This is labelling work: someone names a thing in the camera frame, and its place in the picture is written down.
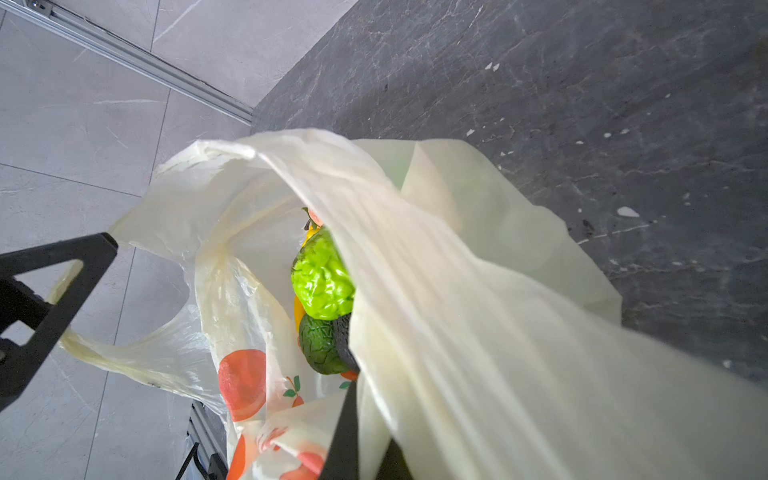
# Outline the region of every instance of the plastic bag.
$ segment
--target plastic bag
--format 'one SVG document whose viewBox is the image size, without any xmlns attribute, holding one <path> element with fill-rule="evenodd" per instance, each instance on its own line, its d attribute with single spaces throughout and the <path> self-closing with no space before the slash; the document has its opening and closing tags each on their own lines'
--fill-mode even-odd
<svg viewBox="0 0 768 480">
<path fill-rule="evenodd" d="M 622 330 L 619 296 L 564 224 L 460 141 L 285 131 L 193 144 L 112 230 L 179 263 L 188 304 L 130 346 L 71 331 L 62 345 L 226 413 L 232 478 L 316 478 L 346 379 L 315 374 L 296 345 L 304 206 L 357 284 L 360 478 L 373 478 L 390 433 L 414 478 L 757 478 L 766 467 L 766 394 Z M 244 371 L 263 391 L 233 405 Z"/>
</svg>

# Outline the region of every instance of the avocado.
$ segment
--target avocado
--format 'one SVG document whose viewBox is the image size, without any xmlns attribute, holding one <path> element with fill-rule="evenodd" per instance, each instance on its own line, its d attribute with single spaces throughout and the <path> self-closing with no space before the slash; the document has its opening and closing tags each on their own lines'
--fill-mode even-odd
<svg viewBox="0 0 768 480">
<path fill-rule="evenodd" d="M 327 228 L 321 228 L 299 250 L 290 278 L 293 291 L 312 318 L 331 321 L 352 312 L 355 284 Z"/>
<path fill-rule="evenodd" d="M 349 320 L 352 314 L 347 313 L 333 320 L 333 339 L 336 341 L 336 351 L 341 360 L 349 366 L 354 373 L 360 373 L 360 367 L 352 352 L 349 351 Z"/>
<path fill-rule="evenodd" d="M 299 324 L 299 345 L 307 363 L 314 371 L 333 375 L 349 370 L 336 351 L 331 322 L 304 315 Z"/>
</svg>

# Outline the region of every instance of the metal rail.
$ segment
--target metal rail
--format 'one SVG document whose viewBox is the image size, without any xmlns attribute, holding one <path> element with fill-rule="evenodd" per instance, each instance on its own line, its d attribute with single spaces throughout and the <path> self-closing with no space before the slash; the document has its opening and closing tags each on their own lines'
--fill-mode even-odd
<svg viewBox="0 0 768 480">
<path fill-rule="evenodd" d="M 60 5 L 48 0 L 0 0 L 0 8 L 251 125 L 252 107 Z"/>
</svg>

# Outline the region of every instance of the white plastic bag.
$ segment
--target white plastic bag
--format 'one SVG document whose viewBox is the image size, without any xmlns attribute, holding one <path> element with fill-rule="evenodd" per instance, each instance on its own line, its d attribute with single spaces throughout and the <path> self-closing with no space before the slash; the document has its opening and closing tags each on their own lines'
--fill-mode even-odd
<svg viewBox="0 0 768 480">
<path fill-rule="evenodd" d="M 622 330 L 619 296 L 561 220 L 479 152 L 355 144 L 285 131 L 172 158 L 112 234 L 179 263 L 189 302 L 133 345 L 71 331 L 62 345 L 221 413 L 220 369 L 225 389 L 238 369 L 264 378 L 228 413 L 231 478 L 316 478 L 346 379 L 296 345 L 309 206 L 357 285 L 361 478 L 390 433 L 414 478 L 760 477 L 768 397 Z"/>
</svg>

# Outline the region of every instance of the orange fruit print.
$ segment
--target orange fruit print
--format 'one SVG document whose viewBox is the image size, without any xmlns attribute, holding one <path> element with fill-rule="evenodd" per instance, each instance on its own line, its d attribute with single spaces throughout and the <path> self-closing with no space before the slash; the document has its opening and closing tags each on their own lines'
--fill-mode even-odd
<svg viewBox="0 0 768 480">
<path fill-rule="evenodd" d="M 303 452 L 298 454 L 297 458 L 301 461 L 301 466 L 291 472 L 283 473 L 280 480 L 317 480 L 320 477 L 326 462 L 323 457 L 316 453 Z"/>
<path fill-rule="evenodd" d="M 293 399 L 293 404 L 291 405 L 291 408 L 297 407 L 299 405 L 304 405 L 304 399 L 302 399 L 299 396 L 299 391 L 301 390 L 301 381 L 299 380 L 299 376 L 297 375 L 293 377 L 293 380 L 289 376 L 287 376 L 286 379 L 288 380 L 288 382 L 290 382 L 290 385 L 293 388 L 286 390 L 283 396 L 296 397 L 295 399 Z"/>
<path fill-rule="evenodd" d="M 318 227 L 323 226 L 323 221 L 320 219 L 320 217 L 317 216 L 317 214 L 314 211 L 308 209 L 307 213 L 310 215 L 310 218 L 312 219 L 313 222 L 317 224 Z"/>
<path fill-rule="evenodd" d="M 240 440 L 237 441 L 237 447 L 235 447 L 235 455 L 232 457 L 232 465 L 230 465 L 227 480 L 239 480 L 245 473 L 245 464 L 245 437 L 241 436 Z"/>
<path fill-rule="evenodd" d="M 236 350 L 221 360 L 219 389 L 232 420 L 256 415 L 266 401 L 266 354 L 260 350 Z"/>
</svg>

